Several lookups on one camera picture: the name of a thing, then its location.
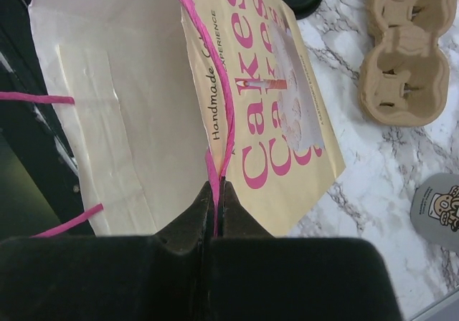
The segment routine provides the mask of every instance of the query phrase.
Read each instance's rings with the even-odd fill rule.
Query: cream paper bag
[[[247,9],[238,9],[242,1]],[[268,231],[286,234],[344,168],[293,15],[280,0],[195,2],[233,81],[236,146],[227,178],[242,205]],[[265,3],[263,20],[257,15],[260,2]],[[204,154],[209,144],[216,164],[221,160],[227,129],[219,81],[206,77],[212,63],[184,17],[187,57],[180,8],[177,0],[32,0],[30,5],[32,35],[48,93],[75,99],[74,107],[56,105],[55,110],[76,157],[85,208],[104,205],[90,220],[97,235],[152,234],[162,229],[191,204],[206,181]],[[255,68],[254,55],[261,77],[269,78],[270,72],[286,76],[264,48],[270,32],[263,29],[273,27],[269,21],[276,22],[275,14],[283,19],[277,20],[281,25],[284,21],[290,27],[308,72],[324,149],[288,150],[282,143],[282,115],[272,117],[277,94],[244,90],[239,95],[234,83],[249,77],[246,71]],[[253,43],[240,49],[235,33],[246,36],[245,20]],[[282,50],[278,54],[285,56]],[[239,59],[248,65],[242,67]],[[216,117],[207,109],[209,101],[211,106],[216,103]],[[248,117],[247,108],[256,102],[263,103],[263,112]],[[286,97],[285,104],[294,102],[294,97]],[[263,121],[261,131],[258,123]],[[266,171],[263,184],[260,179],[256,186],[247,184],[247,178]]]
[[[227,170],[241,204],[271,234],[285,235],[344,169],[293,12],[281,0],[194,0],[223,61],[235,106]],[[217,170],[227,127],[221,84],[186,12],[191,70]],[[283,80],[273,89],[263,80]]]

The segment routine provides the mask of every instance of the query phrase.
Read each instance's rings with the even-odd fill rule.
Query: gray object
[[[459,289],[447,294],[416,315],[411,321],[457,321],[459,315]]]
[[[428,241],[459,253],[459,176],[428,178],[413,198],[411,222]]]

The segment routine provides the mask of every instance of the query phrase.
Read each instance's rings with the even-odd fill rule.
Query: pink string
[[[0,92],[0,100],[28,101],[35,102],[36,104],[75,104],[75,100],[72,97],[30,95],[19,92]]]
[[[224,108],[226,110],[227,117],[227,127],[228,127],[228,136],[227,136],[227,147],[224,153],[224,160],[222,171],[218,174],[217,169],[215,168],[214,160],[212,158],[212,153],[210,150],[206,153],[206,164],[207,164],[207,173],[209,176],[210,187],[212,189],[212,195],[214,199],[214,235],[218,235],[218,224],[217,224],[217,213],[218,213],[218,202],[220,196],[220,181],[227,173],[228,164],[231,160],[231,155],[233,148],[235,146],[235,107],[232,101],[232,93],[230,86],[230,79],[228,78],[227,71],[224,68],[224,65],[219,58],[217,49],[215,49],[214,42],[207,31],[206,26],[199,17],[195,4],[193,0],[179,0],[181,5],[184,7],[186,12],[191,19],[194,27],[198,31],[199,35],[202,38],[202,41],[206,44],[207,49],[209,50],[210,57],[215,65],[217,74],[222,83],[223,90],[223,99],[224,99]]]
[[[60,226],[56,226],[50,230],[43,231],[40,234],[34,235],[32,237],[51,237],[54,235],[58,235],[63,233],[64,231],[67,231],[78,224],[81,224],[85,221],[87,221],[89,218],[94,216],[96,213],[101,212],[103,210],[103,205],[98,204],[96,206],[93,206],[91,209],[83,212],[81,215],[76,216],[74,219],[71,219],[68,222],[65,222],[64,224],[61,224]]]
[[[28,102],[35,102],[37,104],[70,104],[74,105],[75,100],[72,97],[60,97],[60,96],[53,96],[53,95],[30,95],[20,92],[0,92],[0,100],[14,100],[14,101],[28,101]],[[56,226],[50,230],[46,230],[38,235],[34,235],[32,237],[50,237],[54,235],[58,235],[67,231],[78,224],[81,224],[87,221],[89,218],[94,216],[96,213],[101,212],[103,210],[103,205],[98,204],[91,209],[83,212],[81,215],[71,219],[60,226]]]

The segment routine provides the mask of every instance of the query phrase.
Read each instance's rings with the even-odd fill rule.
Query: marble countertop
[[[359,68],[373,47],[364,0],[323,0],[299,27],[347,169],[291,234],[370,241],[410,319],[459,286],[458,255],[427,243],[410,221],[420,184],[435,173],[459,173],[459,16],[440,39],[451,66],[448,103],[423,128],[384,127],[360,110]]]

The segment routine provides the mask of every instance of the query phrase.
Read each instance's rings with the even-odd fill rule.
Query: cake illustration
[[[286,81],[286,88],[278,94],[278,109],[287,144],[297,153],[312,145],[324,149],[316,105],[293,38],[274,23],[270,25],[270,33],[278,63],[276,78]]]

